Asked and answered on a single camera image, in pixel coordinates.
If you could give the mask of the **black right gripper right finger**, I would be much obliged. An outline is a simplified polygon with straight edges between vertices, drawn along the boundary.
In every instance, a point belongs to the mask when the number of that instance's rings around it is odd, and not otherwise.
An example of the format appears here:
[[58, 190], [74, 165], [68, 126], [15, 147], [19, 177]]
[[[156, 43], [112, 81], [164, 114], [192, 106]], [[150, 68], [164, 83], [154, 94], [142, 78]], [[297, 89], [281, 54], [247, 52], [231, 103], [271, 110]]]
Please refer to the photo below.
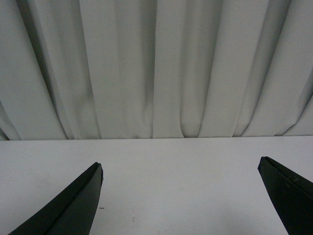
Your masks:
[[270, 157], [258, 165], [270, 200], [290, 235], [313, 233], [313, 183]]

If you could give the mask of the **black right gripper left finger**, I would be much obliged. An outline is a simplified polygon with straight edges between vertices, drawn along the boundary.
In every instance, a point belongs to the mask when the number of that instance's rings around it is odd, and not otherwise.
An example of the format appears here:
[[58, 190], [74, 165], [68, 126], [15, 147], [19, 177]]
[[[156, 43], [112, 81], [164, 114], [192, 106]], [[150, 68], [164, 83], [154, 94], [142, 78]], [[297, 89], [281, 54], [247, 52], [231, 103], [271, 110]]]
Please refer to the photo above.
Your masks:
[[103, 169], [95, 162], [12, 235], [88, 235], [98, 208]]

